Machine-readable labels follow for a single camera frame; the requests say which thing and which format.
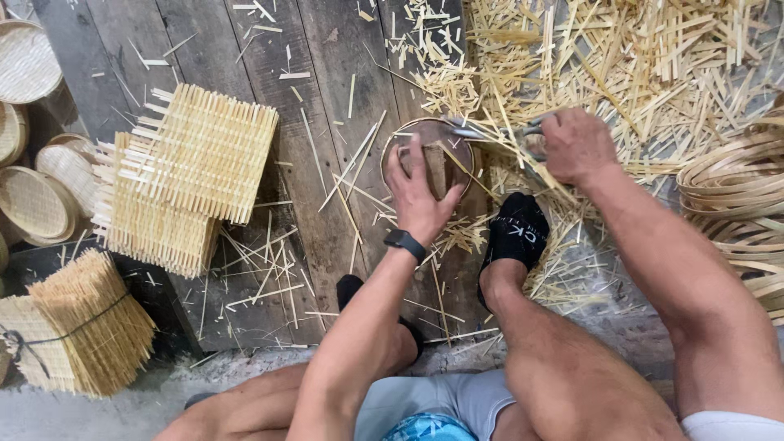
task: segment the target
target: gray shorts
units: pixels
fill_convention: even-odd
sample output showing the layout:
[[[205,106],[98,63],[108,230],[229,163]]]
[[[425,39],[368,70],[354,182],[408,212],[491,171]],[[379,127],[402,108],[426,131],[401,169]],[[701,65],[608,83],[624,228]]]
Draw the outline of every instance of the gray shorts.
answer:
[[[444,414],[489,441],[495,417],[515,403],[504,385],[503,370],[482,374],[389,377],[370,386],[357,416],[356,441],[378,441],[397,423],[421,412]],[[692,441],[784,440],[784,423],[736,412],[704,410],[681,422]]]
[[[421,412],[461,421],[479,441],[489,441],[495,417],[515,403],[503,370],[433,377],[388,377],[370,386],[357,416],[354,439],[377,441],[397,423]]]

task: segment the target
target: forearm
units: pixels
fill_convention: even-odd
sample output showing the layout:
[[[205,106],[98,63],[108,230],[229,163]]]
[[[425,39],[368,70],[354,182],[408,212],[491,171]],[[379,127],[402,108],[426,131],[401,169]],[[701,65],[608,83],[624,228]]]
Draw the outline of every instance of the forearm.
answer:
[[[602,212],[627,271],[668,327],[725,312],[764,315],[706,237],[636,185],[620,166],[598,173],[581,189]]]
[[[350,438],[370,384],[385,374],[416,259],[390,249],[340,313],[307,368],[290,439]]]

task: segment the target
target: black sock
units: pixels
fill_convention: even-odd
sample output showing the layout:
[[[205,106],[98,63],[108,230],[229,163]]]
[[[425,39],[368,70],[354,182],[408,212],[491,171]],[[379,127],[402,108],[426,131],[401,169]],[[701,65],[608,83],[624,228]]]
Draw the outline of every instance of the black sock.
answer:
[[[338,292],[338,311],[343,312],[343,309],[346,308],[346,305],[351,300],[352,297],[362,288],[362,285],[365,283],[362,282],[362,279],[358,278],[356,275],[346,274],[338,280],[338,283],[335,285],[335,288]],[[425,348],[425,339],[421,332],[413,325],[413,323],[409,322],[408,320],[399,317],[397,322],[401,325],[408,328],[408,331],[411,333],[411,336],[414,337],[414,341],[416,342],[416,360],[422,355],[422,351]]]
[[[536,199],[520,192],[513,193],[501,206],[498,216],[489,224],[490,240],[482,268],[498,259],[514,259],[531,271],[547,247],[550,226]],[[481,287],[477,287],[479,302],[487,309]]]

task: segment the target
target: foot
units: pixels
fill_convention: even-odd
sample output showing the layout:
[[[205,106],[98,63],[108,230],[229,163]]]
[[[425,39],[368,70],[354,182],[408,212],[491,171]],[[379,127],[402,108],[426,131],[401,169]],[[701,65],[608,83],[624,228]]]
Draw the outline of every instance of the foot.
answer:
[[[356,275],[346,274],[340,278],[338,283],[335,285],[338,293],[338,311],[342,312],[343,309],[348,305],[348,302],[351,300],[352,297],[362,288],[362,285],[365,283],[362,282],[362,279],[358,278]],[[400,317],[397,319],[397,322],[400,323],[401,332],[404,334],[410,334],[411,341],[416,344],[416,358],[414,361],[418,360],[419,357],[422,355],[422,351],[425,348],[425,339],[421,332],[419,332],[416,327],[409,322],[408,320]]]
[[[483,290],[497,284],[514,283],[519,288],[538,263],[550,226],[533,196],[513,193],[490,220],[490,239],[479,271],[479,302],[488,311]]]

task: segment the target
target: wooden plank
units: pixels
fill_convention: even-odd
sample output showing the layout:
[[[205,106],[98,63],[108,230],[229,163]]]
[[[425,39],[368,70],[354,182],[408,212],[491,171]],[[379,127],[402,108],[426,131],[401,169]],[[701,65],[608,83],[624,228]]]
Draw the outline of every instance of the wooden plank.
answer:
[[[235,63],[241,46],[232,29],[229,12],[223,0],[208,0],[191,3],[181,0],[158,0],[162,20],[169,34],[169,41],[176,44],[191,36],[196,31],[199,34],[188,43],[181,46],[173,55],[183,72],[185,81],[194,83],[218,92],[237,97],[248,102],[256,101],[256,96],[248,80],[245,65]],[[171,46],[159,48],[164,53]],[[273,157],[280,155],[278,139],[273,142]],[[281,176],[281,169],[274,164],[273,159],[268,159],[260,183],[258,198],[260,201],[278,201],[289,198]],[[296,224],[293,214],[288,207],[259,208],[254,210],[248,225],[243,228],[231,229],[230,235],[234,240],[256,249],[264,244],[267,237],[267,216],[274,214],[272,224],[272,237],[279,237],[292,229]],[[212,260],[212,268],[222,268],[227,262],[237,260],[240,255],[231,246],[227,239],[220,238],[216,256]],[[289,236],[285,241],[287,250],[294,250],[298,261],[303,261],[302,246],[299,244],[297,234]],[[205,350],[220,350],[225,348],[254,348],[276,344],[312,344],[320,340],[319,333],[303,335],[294,341],[289,328],[285,326],[288,320],[284,303],[280,296],[265,298],[263,304],[244,305],[235,308],[236,312],[223,310],[221,307],[234,301],[243,300],[256,295],[266,272],[253,272],[259,268],[268,268],[260,257],[250,257],[256,264],[241,261],[237,264],[211,274],[208,287],[205,319],[202,329],[203,339],[200,341]],[[189,310],[188,318],[191,325],[198,331],[201,327],[201,308],[204,303],[204,283],[200,279],[185,280],[172,276],[172,282],[178,287],[177,293],[180,300],[191,291],[188,302],[183,306]],[[274,277],[267,281],[265,292],[277,289]],[[229,335],[228,326],[232,326],[234,335]]]
[[[84,2],[34,0],[33,6],[46,29],[63,77],[90,137],[111,141],[114,131],[130,125],[112,107],[129,111],[122,86],[111,73],[111,63],[100,39],[93,16]],[[106,75],[92,78],[96,72]]]
[[[406,0],[386,0],[385,2],[379,3],[379,14],[381,16],[381,23],[383,24],[385,38],[392,38],[392,12],[394,12],[395,16],[394,26],[396,38],[403,37],[405,32],[410,31],[413,28],[414,24],[410,20],[405,19],[407,15],[405,13],[404,5],[406,4],[408,4]],[[459,20],[449,23],[450,33],[452,37],[454,37],[457,28],[461,28],[460,40],[456,43],[456,45],[462,49],[464,53],[468,54],[466,51],[466,40],[464,38],[466,26],[463,19],[463,7],[461,2],[448,0],[444,3],[443,12],[449,14],[451,17],[459,17]],[[428,21],[426,27],[436,26],[439,23],[440,20],[433,20],[432,22]],[[444,37],[441,34],[438,34],[437,30],[433,30],[433,32],[433,42],[440,45],[444,41]],[[379,59],[381,56],[379,55],[384,54],[383,44],[380,47],[377,46],[376,48],[373,48],[368,44],[368,47],[371,49],[376,60],[381,62]],[[390,60],[392,60],[390,69],[393,72],[408,79],[413,80],[413,77],[409,74],[409,72],[421,71],[421,67],[419,66],[419,62],[416,60],[415,54],[410,53],[408,55],[403,69],[398,69],[397,54],[392,53],[390,48],[387,48],[387,56],[390,58]],[[450,57],[450,61],[453,63],[458,63],[459,59],[460,54],[457,53],[457,51],[454,51]],[[411,83],[406,82],[399,77],[391,76],[391,78],[394,85],[394,94],[397,100],[397,110],[400,115],[400,120],[403,123],[416,118],[439,116],[431,115],[422,109],[421,105],[425,102],[425,99],[424,94],[420,89],[417,89]],[[412,89],[416,99],[412,99]],[[474,157],[476,162],[476,170],[481,168],[482,156],[482,151],[475,148]],[[463,196],[463,200],[461,201],[460,205],[457,207],[457,216],[453,217],[453,219],[459,219],[463,216],[468,216],[469,218],[473,219],[482,214],[486,214],[487,212],[488,198],[486,194],[478,185],[472,184],[468,192]],[[481,262],[483,258],[484,255],[479,254],[476,250],[474,250],[473,254],[470,254],[465,250],[461,250],[455,247],[453,250],[447,252],[443,259],[439,259],[438,261],[441,264],[441,268],[438,271],[438,278],[446,282],[446,290],[443,293],[444,309],[446,312],[466,320],[466,323],[460,323],[456,320],[447,319],[449,320],[448,324],[450,333],[459,334],[480,329],[478,326],[483,324],[484,320],[489,315],[489,313],[484,308],[482,308],[479,300],[477,299],[477,274],[481,268]],[[425,272],[424,282],[433,285],[434,282],[432,280],[432,274],[430,274],[431,271],[432,270],[430,270],[430,268],[419,269],[419,272]],[[438,305],[435,289],[428,290],[426,295],[427,297],[424,298],[420,303],[427,304],[429,306]],[[433,317],[433,319],[439,320],[440,317]],[[423,329],[427,328],[429,328],[428,331],[438,331],[433,326],[425,324],[425,328]]]
[[[401,120],[395,111],[399,100],[395,100],[389,74],[372,63],[363,45],[366,44],[375,53],[383,53],[381,22],[380,20],[368,22],[362,19],[357,14],[356,6],[349,2],[327,4],[315,0],[299,0],[299,7],[327,116],[330,121],[345,122],[344,126],[330,127],[338,156],[341,158],[340,172],[347,166],[370,127],[378,122],[383,110],[389,110],[356,182],[358,188],[377,199],[384,198],[388,193],[382,181],[379,161],[387,138],[401,125]],[[378,18],[377,14],[376,10],[373,16]],[[354,74],[356,74],[354,112],[352,119],[347,119],[351,75]],[[343,142],[338,132],[347,143]],[[353,180],[354,172],[349,172],[348,176],[351,177],[349,181]],[[340,201],[335,198],[327,204],[325,210],[329,207],[337,207],[339,203]],[[376,208],[372,201],[357,191],[351,193],[349,205],[365,242],[364,245],[360,245],[361,254],[365,257],[367,268],[372,270],[387,251],[383,245],[387,228],[394,228],[394,226],[387,220],[379,220],[373,226]],[[353,237],[346,233],[344,242],[351,243],[352,239]],[[406,293],[406,298],[437,308],[438,299],[434,282],[432,277],[425,275],[429,273],[424,273],[423,269],[417,272],[412,287]],[[422,325],[419,328],[427,338],[441,337],[441,332],[437,328],[418,320],[423,318],[436,323],[438,321],[436,313],[424,311],[408,303],[403,306],[402,313],[406,319]]]
[[[157,3],[169,34],[169,48],[198,32],[166,57],[166,60],[177,60],[183,75],[180,80],[253,102],[248,72],[243,64],[235,63],[238,43],[223,1],[157,0]]]
[[[154,0],[87,0],[87,5],[114,71],[128,86],[124,92],[132,109],[130,112],[153,117],[152,111],[141,107],[144,105],[145,88],[147,102],[159,104],[150,94],[153,88],[173,92],[177,87],[171,67],[150,66],[147,69],[136,52],[138,50],[146,60],[160,60],[171,47],[158,6]],[[181,79],[182,72],[176,59],[170,58],[169,61]]]
[[[239,4],[227,0],[229,7]],[[298,78],[279,80],[278,76],[288,70],[286,62],[286,46],[292,54],[291,72],[314,72],[313,63],[308,51],[308,41],[303,29],[303,20],[295,2],[278,2],[278,11],[270,11],[276,20],[276,27],[282,33],[261,31],[245,51],[240,63],[245,63],[249,73],[251,86],[260,103],[274,106],[281,113],[280,138],[277,160],[294,163],[286,167],[285,183],[289,191],[286,200],[294,201],[296,224],[299,237],[302,239],[307,267],[310,270],[311,282],[316,293],[316,302],[307,290],[297,290],[295,303],[301,306],[297,315],[304,317],[306,308],[317,312],[337,312],[335,284],[343,274],[348,272],[352,249],[351,239],[354,237],[347,215],[343,207],[335,204],[324,208],[320,213],[318,207],[324,201],[324,189],[318,179],[316,164],[310,149],[306,128],[302,122],[300,108],[303,108],[313,134],[319,166],[325,177],[329,170],[337,169],[338,155],[328,133],[319,136],[328,128],[329,123],[321,102],[316,78]],[[235,36],[242,40],[244,29],[257,18],[248,17],[242,11],[231,10],[229,14],[234,24]],[[303,98],[300,103],[290,86],[295,86]],[[358,257],[358,274],[365,276],[365,265]],[[293,330],[296,343],[313,343],[314,339],[323,334],[317,320],[300,323],[299,330]]]

